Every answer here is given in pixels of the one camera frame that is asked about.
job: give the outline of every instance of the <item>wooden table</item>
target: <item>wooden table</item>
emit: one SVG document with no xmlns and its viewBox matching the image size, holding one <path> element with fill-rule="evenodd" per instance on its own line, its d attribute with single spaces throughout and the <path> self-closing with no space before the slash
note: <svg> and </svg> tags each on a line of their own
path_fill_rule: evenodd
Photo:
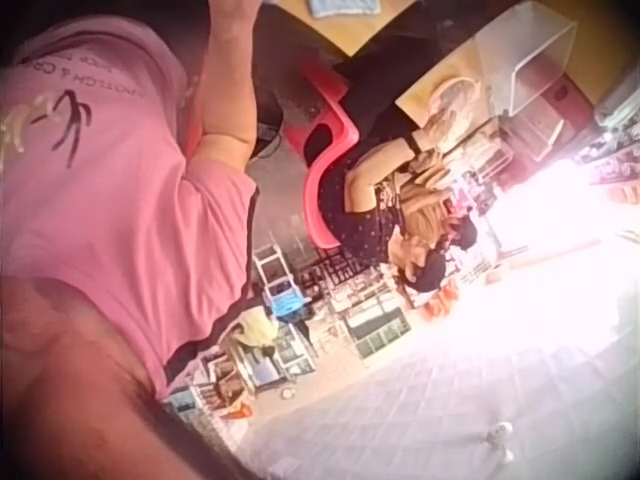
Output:
<svg viewBox="0 0 640 480">
<path fill-rule="evenodd" d="M 334 15 L 319 19 L 311 16 L 306 0 L 279 0 L 278 5 L 351 57 L 414 1 L 380 0 L 381 11 L 377 15 Z"/>
<path fill-rule="evenodd" d="M 480 54 L 473 38 L 467 40 L 445 57 L 438 65 L 425 73 L 409 90 L 396 100 L 409 117 L 420 126 L 427 121 L 431 95 L 442 82 L 454 77 L 469 77 L 483 82 Z M 473 120 L 467 132 L 479 127 L 491 116 L 491 108 L 482 88 L 482 94 L 474 105 Z"/>
</svg>

